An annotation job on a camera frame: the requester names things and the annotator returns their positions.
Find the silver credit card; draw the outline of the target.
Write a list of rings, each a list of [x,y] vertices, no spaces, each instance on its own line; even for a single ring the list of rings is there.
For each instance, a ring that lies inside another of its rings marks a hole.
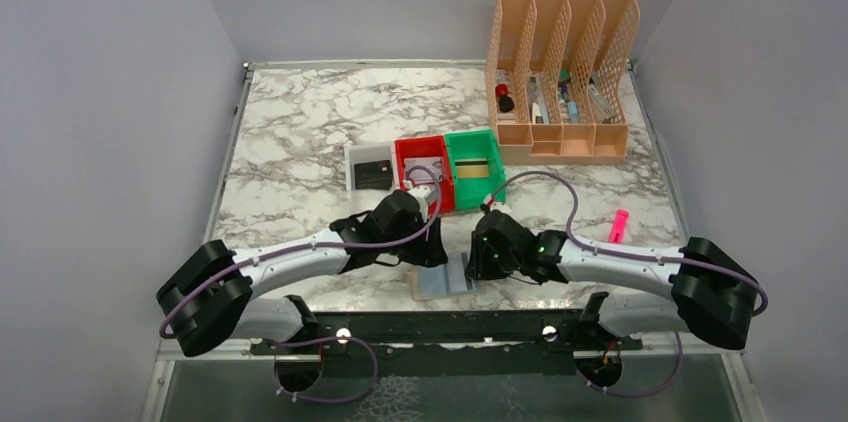
[[[443,160],[441,157],[410,157],[403,161],[404,178],[415,184],[441,182]]]

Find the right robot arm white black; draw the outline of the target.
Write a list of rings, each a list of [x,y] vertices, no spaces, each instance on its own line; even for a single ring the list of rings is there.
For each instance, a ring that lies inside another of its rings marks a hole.
[[[603,298],[597,323],[627,337],[644,332],[688,332],[726,350],[747,344],[758,281],[706,238],[681,248],[643,248],[591,241],[570,231],[537,234],[493,210],[471,238],[467,276],[500,280],[514,273],[544,284],[592,282],[618,287]]]

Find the white plastic bin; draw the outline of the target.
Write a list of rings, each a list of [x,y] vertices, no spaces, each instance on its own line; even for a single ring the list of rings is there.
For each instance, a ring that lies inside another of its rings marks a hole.
[[[373,209],[399,188],[393,141],[343,148],[348,206],[358,213]]]

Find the green plastic bin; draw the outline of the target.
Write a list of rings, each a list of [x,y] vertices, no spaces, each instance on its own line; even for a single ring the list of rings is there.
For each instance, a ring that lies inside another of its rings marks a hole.
[[[491,129],[444,135],[454,182],[457,211],[476,210],[505,180],[505,170]]]

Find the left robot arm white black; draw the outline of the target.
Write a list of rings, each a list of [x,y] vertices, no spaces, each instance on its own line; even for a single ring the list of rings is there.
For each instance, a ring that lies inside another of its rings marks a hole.
[[[263,294],[375,265],[382,255],[421,267],[443,265],[441,206],[435,187],[418,186],[395,190],[374,209],[301,239],[241,251],[222,240],[205,242],[156,292],[164,314],[159,335],[176,340],[188,357],[230,338],[302,339],[311,323],[307,305],[294,296],[262,301]]]

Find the red plastic bin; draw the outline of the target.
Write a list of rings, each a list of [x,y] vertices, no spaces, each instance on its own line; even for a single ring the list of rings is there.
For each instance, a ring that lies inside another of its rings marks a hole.
[[[437,182],[442,196],[441,212],[456,210],[455,186],[442,135],[398,139],[394,150],[401,190]]]

